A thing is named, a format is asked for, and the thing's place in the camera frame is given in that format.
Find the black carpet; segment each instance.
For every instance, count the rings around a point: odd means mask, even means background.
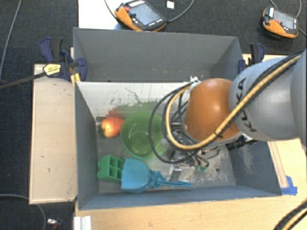
[[[0,55],[19,0],[0,0]],[[176,8],[165,8],[166,0],[148,0],[171,19],[191,0],[174,0]],[[295,15],[297,0],[274,0],[281,10]],[[266,54],[291,54],[306,48],[306,37],[277,40],[265,35],[260,17],[269,0],[195,0],[191,9],[169,23],[164,32],[237,36],[243,53],[249,43],[261,43]],[[307,0],[302,0],[300,27],[306,32]],[[72,46],[72,28],[78,25],[78,0],[23,0],[9,41],[2,80],[15,81],[33,72],[44,59],[39,53],[41,39],[63,37],[63,48]],[[28,196],[31,144],[32,84],[0,91],[0,194]],[[47,218],[61,218],[61,229],[71,229],[72,203],[43,205]],[[0,198],[0,229],[41,229],[40,212],[25,200]]]

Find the wooden table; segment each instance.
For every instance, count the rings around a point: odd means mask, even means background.
[[[72,86],[64,80],[44,77],[35,80],[34,90],[30,203],[72,201],[77,196],[76,154],[73,142],[67,140],[73,134]],[[58,114],[60,110],[62,118],[52,120],[48,115],[53,111]],[[62,136],[56,144],[46,142],[48,137],[59,134]],[[275,163],[281,168],[280,184],[284,184],[283,173],[291,176],[294,186],[298,187],[296,196],[90,211],[78,211],[76,207],[75,215],[91,216],[93,230],[272,230],[284,215],[307,197],[307,169],[306,156],[298,139],[270,142],[270,147],[280,156]],[[294,229],[306,230],[307,219]]]
[[[284,172],[298,187],[296,196],[228,200],[180,205],[78,211],[92,216],[93,230],[272,230],[279,220],[307,197],[306,156],[300,141],[279,141]],[[294,227],[307,229],[307,218]]]

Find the green bowl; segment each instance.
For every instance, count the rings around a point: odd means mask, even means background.
[[[140,160],[152,159],[156,155],[149,143],[148,125],[151,112],[137,112],[128,116],[120,129],[120,139],[127,153]],[[161,126],[161,117],[154,115],[152,122],[153,145],[159,155],[166,150],[161,143],[164,138]]]

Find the handheld device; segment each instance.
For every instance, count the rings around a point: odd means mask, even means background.
[[[266,8],[262,15],[265,30],[280,38],[295,38],[299,33],[298,19],[276,8]]]
[[[166,18],[145,0],[122,3],[114,14],[134,31],[159,31],[166,25]]]

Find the apple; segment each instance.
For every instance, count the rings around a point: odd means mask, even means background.
[[[124,120],[118,117],[107,117],[101,121],[100,127],[107,138],[113,138],[120,133]]]

